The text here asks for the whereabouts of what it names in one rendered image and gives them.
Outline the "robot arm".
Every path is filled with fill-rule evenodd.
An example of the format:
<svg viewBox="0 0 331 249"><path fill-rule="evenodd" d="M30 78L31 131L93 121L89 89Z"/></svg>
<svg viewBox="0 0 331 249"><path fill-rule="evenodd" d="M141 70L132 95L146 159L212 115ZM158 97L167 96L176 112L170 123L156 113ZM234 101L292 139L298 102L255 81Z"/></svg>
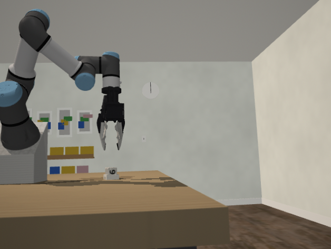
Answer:
<svg viewBox="0 0 331 249"><path fill-rule="evenodd" d="M69 74L80 90L94 87L95 74L102 74L103 88L120 88L122 83L117 53L109 51L102 56L73 57L47 34L49 26L50 18L41 9L27 12L18 26L20 42L15 61L8 68L6 80L0 83L1 142L8 150L26 149L40 139L39 129L26 107L35 84L34 68L39 53Z"/></svg>

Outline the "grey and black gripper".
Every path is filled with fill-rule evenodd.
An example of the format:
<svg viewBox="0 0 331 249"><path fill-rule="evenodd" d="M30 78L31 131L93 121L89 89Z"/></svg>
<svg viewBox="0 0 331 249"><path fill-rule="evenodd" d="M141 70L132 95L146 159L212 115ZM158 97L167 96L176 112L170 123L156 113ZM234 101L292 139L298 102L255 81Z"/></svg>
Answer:
<svg viewBox="0 0 331 249"><path fill-rule="evenodd" d="M110 97L109 97L109 92L110 92ZM114 127L115 130L117 131L117 136L116 136L118 140L117 147L118 150L120 150L122 138L123 138L123 130L125 126L124 103L119 103L119 94L121 93L121 88L112 87L112 86L104 87L102 88L102 93L107 94L107 96L106 96L106 103L102 104L102 109L100 110L101 113L99 113L97 119L97 127L101 139L101 144L103 150L105 150L105 146L106 146L105 134L106 134L106 129L108 128L108 125L106 123L108 121L113 121L114 123L116 123L117 121Z"/></svg>

